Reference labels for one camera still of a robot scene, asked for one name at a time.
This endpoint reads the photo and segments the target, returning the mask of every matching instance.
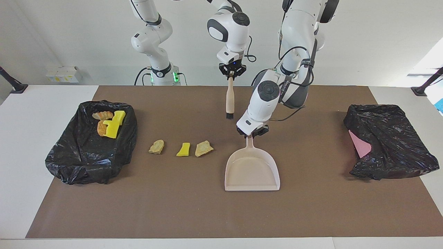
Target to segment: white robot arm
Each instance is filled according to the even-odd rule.
[[[232,0],[207,0],[217,8],[217,13],[207,22],[210,36],[226,43],[217,53],[223,75],[235,78],[246,71],[241,61],[249,42],[249,17]]]
[[[335,14],[339,0],[284,0],[285,18],[280,31],[281,46],[286,52],[278,72],[263,70],[254,80],[248,109],[237,122],[237,130],[245,136],[263,135],[277,103],[300,109],[314,80],[316,51],[323,47],[324,38],[318,33],[319,23],[328,23]],[[272,100],[263,98],[272,94]]]
[[[154,0],[130,0],[132,11],[137,18],[146,23],[132,38],[134,49],[146,54],[151,62],[152,80],[154,85],[180,85],[177,76],[178,67],[169,62],[167,52],[159,45],[172,34],[172,26],[162,19],[154,4]]]

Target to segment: dustpan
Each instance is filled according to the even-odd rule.
[[[280,176],[272,156],[254,147],[253,138],[246,138],[246,147],[234,152],[225,171],[226,191],[277,191]]]

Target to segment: cable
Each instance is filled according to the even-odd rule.
[[[182,75],[182,74],[183,74],[183,77],[185,78],[185,84],[188,85],[188,81],[186,80],[186,75],[184,73],[177,73],[177,75]]]
[[[439,79],[438,81],[436,81],[436,82],[434,82],[434,83],[432,83],[432,84],[430,84],[430,86],[431,85],[435,85],[435,84],[437,84],[438,82],[440,82],[440,81],[442,81],[443,80],[443,78],[442,79]]]
[[[143,19],[143,17],[141,17],[140,13],[138,12],[138,10],[137,10],[137,8],[136,8],[136,5],[134,4],[134,1],[133,1],[133,0],[131,0],[131,3],[132,3],[132,6],[134,7],[134,9],[136,10],[137,14],[139,15],[140,19],[142,19],[142,21],[146,22],[146,21]]]
[[[263,69],[262,71],[260,71],[260,72],[257,73],[257,75],[256,75],[256,76],[254,77],[254,79],[252,80],[251,86],[254,85],[254,81],[257,79],[258,75],[259,75],[260,73],[266,71],[266,70],[268,70],[268,69]]]
[[[305,51],[306,51],[306,54],[307,54],[307,56],[308,56],[308,58],[309,58],[309,60],[311,60],[311,55],[309,54],[309,51],[308,51],[305,47],[303,47],[303,46],[295,46],[295,47],[290,48],[288,51],[286,51],[286,53],[284,53],[283,57],[281,57],[281,58],[279,57],[280,60],[278,61],[278,63],[277,63],[276,66],[274,67],[274,69],[277,68],[278,64],[280,64],[280,62],[284,59],[284,57],[285,57],[289,52],[291,52],[291,50],[296,49],[296,48],[301,48],[301,49],[305,50]]]
[[[254,63],[257,61],[257,57],[255,55],[249,54],[249,49],[251,48],[252,45],[252,36],[249,36],[249,38],[251,39],[251,42],[249,43],[248,51],[246,52],[245,57],[248,59],[250,63]]]
[[[283,28],[283,22],[284,22],[284,18],[286,16],[287,11],[283,12],[283,18],[281,20],[281,25],[280,25],[280,36],[279,36],[279,46],[278,46],[278,58],[280,59],[280,50],[281,50],[281,41],[283,40],[283,33],[281,32],[282,28]]]
[[[134,86],[137,85],[137,80],[138,80],[138,77],[140,76],[141,72],[143,72],[145,70],[150,70],[150,69],[151,69],[151,67],[148,66],[148,67],[144,67],[142,70],[140,70],[140,72],[137,74],[136,80],[134,81]]]
[[[314,82],[314,72],[312,71],[312,67],[309,66],[308,71],[311,73],[312,79],[311,82],[309,82],[308,86],[310,86]]]
[[[142,75],[142,77],[141,77],[141,83],[144,85],[144,77],[145,77],[145,75],[149,75],[149,76],[151,76],[151,74],[150,73],[146,73],[146,74],[143,74]]]
[[[295,47],[292,47],[292,48],[290,48],[288,51],[286,51],[286,53],[284,53],[284,55],[282,56],[282,57],[280,57],[280,53],[281,53],[281,42],[282,42],[282,40],[283,40],[283,33],[282,33],[282,28],[283,28],[283,22],[284,22],[284,18],[285,18],[285,16],[286,16],[286,13],[287,13],[287,11],[285,11],[284,13],[283,13],[283,18],[282,18],[282,20],[281,20],[281,25],[280,25],[280,36],[279,36],[279,46],[278,46],[278,59],[279,59],[279,61],[278,61],[278,63],[276,64],[276,66],[274,67],[274,69],[276,69],[277,68],[277,66],[278,66],[278,64],[280,64],[280,62],[284,59],[284,57],[291,51],[291,50],[293,50],[293,49],[296,49],[296,48],[301,48],[301,49],[303,49],[303,50],[305,50],[306,51],[306,54],[307,54],[307,56],[308,56],[308,58],[309,58],[309,60],[311,59],[311,55],[309,54],[309,51],[305,48],[305,47],[302,47],[302,46],[295,46]]]
[[[285,121],[285,120],[287,120],[288,118],[292,117],[294,114],[296,114],[298,111],[300,111],[300,110],[303,109],[303,108],[305,108],[305,107],[302,106],[302,107],[298,108],[295,112],[293,112],[291,115],[287,116],[287,117],[284,118],[284,119],[275,119],[275,118],[271,118],[271,119],[269,119],[269,121],[277,121],[277,122]]]

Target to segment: pink object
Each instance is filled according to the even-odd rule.
[[[358,156],[360,158],[367,155],[371,152],[372,146],[369,143],[358,138],[354,133],[349,130],[349,134],[351,135],[352,142],[354,143],[355,149],[357,149]]]

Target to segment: yellow sponge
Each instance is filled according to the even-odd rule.
[[[108,127],[106,127],[106,134],[104,136],[107,136],[110,138],[117,138],[118,128],[120,127],[118,121],[104,120],[103,124],[108,126]]]
[[[126,116],[124,111],[115,111],[112,120],[105,120],[103,124],[107,125],[106,134],[104,136],[110,138],[117,138],[117,132],[120,125],[123,124],[123,119]]]
[[[177,156],[189,156],[189,147],[191,146],[190,143],[183,143],[182,148],[177,153]]]
[[[112,118],[112,121],[118,121],[119,125],[123,124],[123,119],[126,116],[125,111],[115,111],[114,117]]]

